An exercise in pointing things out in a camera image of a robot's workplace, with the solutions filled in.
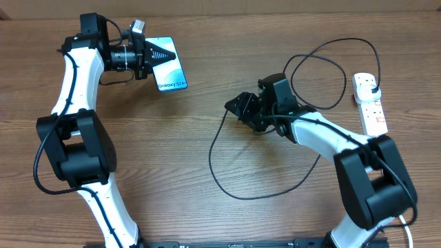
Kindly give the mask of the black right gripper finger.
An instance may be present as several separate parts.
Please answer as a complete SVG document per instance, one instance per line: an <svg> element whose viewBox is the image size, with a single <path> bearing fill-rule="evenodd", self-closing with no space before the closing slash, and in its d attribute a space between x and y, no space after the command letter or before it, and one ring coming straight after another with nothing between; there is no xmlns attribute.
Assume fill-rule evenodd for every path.
<svg viewBox="0 0 441 248"><path fill-rule="evenodd" d="M254 131L262 130L261 120L259 119L258 115L252 116L249 114L242 114L238 117L238 120L252 128Z"/></svg>
<svg viewBox="0 0 441 248"><path fill-rule="evenodd" d="M225 109L236 116L253 116L258 112L258 97L251 92L242 92L226 102Z"/></svg>

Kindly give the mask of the blue Samsung smartphone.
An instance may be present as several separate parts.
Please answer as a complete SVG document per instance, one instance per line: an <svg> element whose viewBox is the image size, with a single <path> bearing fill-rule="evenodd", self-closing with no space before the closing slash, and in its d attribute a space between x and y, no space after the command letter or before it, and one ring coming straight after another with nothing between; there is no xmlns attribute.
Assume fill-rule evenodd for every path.
<svg viewBox="0 0 441 248"><path fill-rule="evenodd" d="M171 92L187 88L187 79L172 37L151 37L145 39L163 50L174 54L171 59L152 68L159 92Z"/></svg>

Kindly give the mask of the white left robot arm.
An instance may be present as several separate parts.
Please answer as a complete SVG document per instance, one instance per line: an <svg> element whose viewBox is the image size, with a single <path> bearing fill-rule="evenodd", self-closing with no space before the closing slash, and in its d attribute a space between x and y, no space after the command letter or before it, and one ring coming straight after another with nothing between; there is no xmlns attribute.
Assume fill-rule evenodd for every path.
<svg viewBox="0 0 441 248"><path fill-rule="evenodd" d="M61 46L65 75L56 105L37 120L38 155L46 155L55 176L88 204L105 247L146 247L116 183L117 157L96 113L103 73L130 72L135 80L154 75L158 90L182 90L187 82L171 37L145 36L145 24L132 22L111 40L111 21L93 13L80 16L81 30Z"/></svg>

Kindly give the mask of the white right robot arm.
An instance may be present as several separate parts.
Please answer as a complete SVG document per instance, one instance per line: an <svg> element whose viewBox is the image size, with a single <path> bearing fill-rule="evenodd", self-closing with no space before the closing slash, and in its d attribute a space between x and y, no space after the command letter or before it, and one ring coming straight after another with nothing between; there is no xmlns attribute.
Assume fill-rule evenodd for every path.
<svg viewBox="0 0 441 248"><path fill-rule="evenodd" d="M225 109L255 132L274 126L279 136L308 147L335 165L346 216L322 239L323 247L373 247L392 220L412 209L418 196L393 139L369 137L299 105L283 73L258 81L259 94L242 92Z"/></svg>

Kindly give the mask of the white charger plug adapter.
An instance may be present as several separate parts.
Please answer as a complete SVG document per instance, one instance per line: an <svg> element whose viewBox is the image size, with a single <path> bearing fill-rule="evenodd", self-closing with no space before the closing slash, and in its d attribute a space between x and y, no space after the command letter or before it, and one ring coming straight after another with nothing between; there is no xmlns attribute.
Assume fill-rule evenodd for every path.
<svg viewBox="0 0 441 248"><path fill-rule="evenodd" d="M365 104L379 100L382 96L382 92L381 89L377 89L374 92L375 88L376 87L371 87L370 85L357 85L354 92L356 103Z"/></svg>

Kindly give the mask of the white power strip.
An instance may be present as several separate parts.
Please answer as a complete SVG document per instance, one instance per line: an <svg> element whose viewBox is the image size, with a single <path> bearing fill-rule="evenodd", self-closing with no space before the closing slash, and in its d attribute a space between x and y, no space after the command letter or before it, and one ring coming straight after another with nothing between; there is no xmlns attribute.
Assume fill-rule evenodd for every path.
<svg viewBox="0 0 441 248"><path fill-rule="evenodd" d="M352 77L353 90L357 85L370 85L377 87L375 76L369 73L360 72ZM380 136L388 132L387 123L379 100L365 104L358 104L358 112L364 135Z"/></svg>

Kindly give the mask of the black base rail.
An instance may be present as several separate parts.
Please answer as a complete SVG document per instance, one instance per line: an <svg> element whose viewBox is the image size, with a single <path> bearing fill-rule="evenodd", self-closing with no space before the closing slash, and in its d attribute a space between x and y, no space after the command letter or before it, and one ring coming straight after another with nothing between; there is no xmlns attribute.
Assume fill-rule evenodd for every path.
<svg viewBox="0 0 441 248"><path fill-rule="evenodd" d="M195 242L179 243L167 242L144 242L141 247L146 248L321 248L331 247L324 238L295 238L285 241L239 241L239 242Z"/></svg>

